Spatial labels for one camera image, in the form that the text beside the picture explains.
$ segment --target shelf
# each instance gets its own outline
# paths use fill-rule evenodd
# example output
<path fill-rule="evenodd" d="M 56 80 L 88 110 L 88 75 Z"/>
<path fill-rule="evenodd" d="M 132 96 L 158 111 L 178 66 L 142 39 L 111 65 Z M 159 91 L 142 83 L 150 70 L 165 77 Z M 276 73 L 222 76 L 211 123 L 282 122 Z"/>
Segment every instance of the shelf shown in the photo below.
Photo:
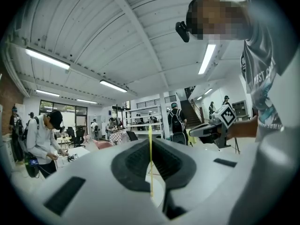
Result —
<path fill-rule="evenodd" d="M 137 108 L 137 109 L 131 109 L 131 110 L 128 110 L 128 111 L 126 111 L 126 112 L 127 112 L 127 113 L 128 113 L 128 112 L 139 112 L 139 111 L 149 110 L 149 109 L 153 109 L 153 108 L 158 108 L 158 105 L 155 105 L 155 106 L 149 106 L 149 107 L 143 107 L 143 108 Z"/>
<path fill-rule="evenodd" d="M 135 134 L 144 134 L 144 135 L 149 134 L 149 131 L 132 131 L 132 132 L 134 132 Z M 161 135 L 161 131 L 160 130 L 155 130 L 155 131 L 152 131 L 152 134 Z"/>
<path fill-rule="evenodd" d="M 144 124 L 135 124 L 135 125 L 127 125 L 127 127 L 134 128 L 134 127 L 148 127 L 148 126 L 155 126 L 155 125 L 160 125 L 162 124 L 161 122 L 156 122 L 156 123 L 144 123 Z"/>
<path fill-rule="evenodd" d="M 126 119 L 128 120 L 128 119 L 149 118 L 149 117 L 157 117 L 157 116 L 161 116 L 160 113 L 157 113 L 157 115 L 156 115 L 156 113 L 157 113 L 157 112 L 154 112 L 152 115 L 140 116 L 140 117 L 133 117 L 133 118 L 126 118 Z"/>

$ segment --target bag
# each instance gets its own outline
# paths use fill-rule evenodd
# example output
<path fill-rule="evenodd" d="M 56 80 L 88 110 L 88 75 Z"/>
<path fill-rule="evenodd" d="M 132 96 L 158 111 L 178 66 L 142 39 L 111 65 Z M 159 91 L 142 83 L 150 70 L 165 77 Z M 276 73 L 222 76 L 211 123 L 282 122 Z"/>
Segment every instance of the bag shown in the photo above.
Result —
<path fill-rule="evenodd" d="M 172 125 L 172 130 L 174 129 L 175 131 L 183 132 L 183 130 L 185 129 L 185 126 L 184 126 L 184 122 L 182 121 L 182 119 L 180 117 L 180 112 L 181 112 L 180 109 L 177 110 L 176 114 L 173 114 L 172 112 L 170 112 L 171 125 Z"/>
<path fill-rule="evenodd" d="M 15 123 L 15 134 L 19 137 L 23 134 L 23 125 L 20 117 L 15 115 L 17 122 Z"/>
<path fill-rule="evenodd" d="M 39 129 L 38 117 L 34 117 L 34 119 L 37 122 L 37 129 Z M 31 178 L 35 178 L 37 176 L 38 172 L 39 172 L 39 169 L 36 165 L 32 165 L 32 163 L 31 163 L 31 161 L 35 161 L 35 160 L 37 161 L 37 158 L 34 155 L 32 155 L 30 152 L 28 152 L 28 149 L 27 149 L 27 134 L 28 134 L 28 125 L 27 125 L 27 127 L 25 128 L 25 130 L 22 134 L 20 142 L 22 144 L 22 148 L 23 148 L 23 151 L 24 151 L 24 162 L 25 162 L 25 167 L 26 167 L 26 170 L 28 172 L 28 175 Z"/>

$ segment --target ceiling light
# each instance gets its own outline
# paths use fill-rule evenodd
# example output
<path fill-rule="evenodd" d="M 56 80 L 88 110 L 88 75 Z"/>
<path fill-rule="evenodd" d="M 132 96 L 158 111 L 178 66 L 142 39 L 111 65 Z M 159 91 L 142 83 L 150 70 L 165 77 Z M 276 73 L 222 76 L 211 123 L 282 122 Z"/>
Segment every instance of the ceiling light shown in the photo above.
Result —
<path fill-rule="evenodd" d="M 87 100 L 82 100 L 82 99 L 77 99 L 77 101 L 79 101 L 79 102 L 85 102 L 85 103 L 94 103 L 94 104 L 96 104 L 96 102 L 87 101 Z"/>
<path fill-rule="evenodd" d="M 25 52 L 27 55 L 31 56 L 31 57 L 34 57 L 34 58 L 37 58 L 37 59 L 40 59 L 42 61 L 45 61 L 45 62 L 48 62 L 48 63 L 51 63 L 53 65 L 56 65 L 58 67 L 61 67 L 65 70 L 69 70 L 70 68 L 70 65 L 65 63 L 65 62 L 61 62 L 57 59 L 53 59 L 52 57 L 50 56 L 47 56 L 45 54 L 42 54 L 40 52 L 37 52 L 37 51 L 34 51 L 32 49 L 29 49 L 29 48 L 26 48 L 25 49 Z"/>
<path fill-rule="evenodd" d="M 123 88 L 120 88 L 120 87 L 118 87 L 118 86 L 116 86 L 116 85 L 113 85 L 113 84 L 111 84 L 110 82 L 107 82 L 107 81 L 102 80 L 102 81 L 100 81 L 100 83 L 101 83 L 102 85 L 108 86 L 108 87 L 113 88 L 113 89 L 116 89 L 116 90 L 118 90 L 118 91 L 121 91 L 121 92 L 127 92 L 127 90 L 125 90 L 125 89 L 123 89 Z"/>
<path fill-rule="evenodd" d="M 200 70 L 199 70 L 199 74 L 203 74 L 210 62 L 210 59 L 212 57 L 212 54 L 215 50 L 216 45 L 215 44 L 208 44 L 207 48 L 206 48 L 206 52 L 205 52 L 205 56 L 203 59 L 203 62 L 201 64 Z"/>
<path fill-rule="evenodd" d="M 56 96 L 56 97 L 60 96 L 59 94 L 55 94 L 55 93 L 51 93 L 51 92 L 46 92 L 46 91 L 42 91 L 42 90 L 39 90 L 39 89 L 37 89 L 36 92 L 44 93 L 44 94 L 51 95 L 51 96 Z"/>
<path fill-rule="evenodd" d="M 208 94 L 208 93 L 209 93 L 211 90 L 212 90 L 212 88 L 211 88 L 211 89 L 209 89 L 209 90 L 208 90 L 208 91 L 205 93 L 205 95 L 206 95 L 206 94 Z"/>

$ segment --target window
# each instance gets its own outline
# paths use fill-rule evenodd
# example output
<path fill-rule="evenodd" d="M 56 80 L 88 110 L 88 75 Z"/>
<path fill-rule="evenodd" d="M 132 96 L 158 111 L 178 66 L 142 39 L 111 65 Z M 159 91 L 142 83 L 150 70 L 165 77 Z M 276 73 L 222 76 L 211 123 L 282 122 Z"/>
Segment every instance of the window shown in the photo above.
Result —
<path fill-rule="evenodd" d="M 61 112 L 63 117 L 63 123 L 66 128 L 72 127 L 73 130 L 76 130 L 77 126 L 86 126 L 88 108 L 81 106 L 72 106 L 61 103 L 53 103 L 49 101 L 41 100 L 39 115 L 47 114 L 53 110 L 58 110 Z"/>

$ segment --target white shirt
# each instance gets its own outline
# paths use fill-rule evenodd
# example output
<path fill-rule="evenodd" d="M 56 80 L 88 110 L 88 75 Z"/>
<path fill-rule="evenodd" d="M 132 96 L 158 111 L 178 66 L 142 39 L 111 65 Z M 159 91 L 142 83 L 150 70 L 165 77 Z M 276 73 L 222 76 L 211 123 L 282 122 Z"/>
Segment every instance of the white shirt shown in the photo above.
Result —
<path fill-rule="evenodd" d="M 93 122 L 90 126 L 92 128 L 92 132 L 95 131 L 95 126 L 98 126 L 98 124 L 96 122 Z"/>
<path fill-rule="evenodd" d="M 48 164 L 52 160 L 47 157 L 47 153 L 51 152 L 52 145 L 57 151 L 61 149 L 54 138 L 54 131 L 49 130 L 44 124 L 44 115 L 39 115 L 39 129 L 35 119 L 29 121 L 27 134 L 27 149 L 37 157 L 39 164 Z"/>

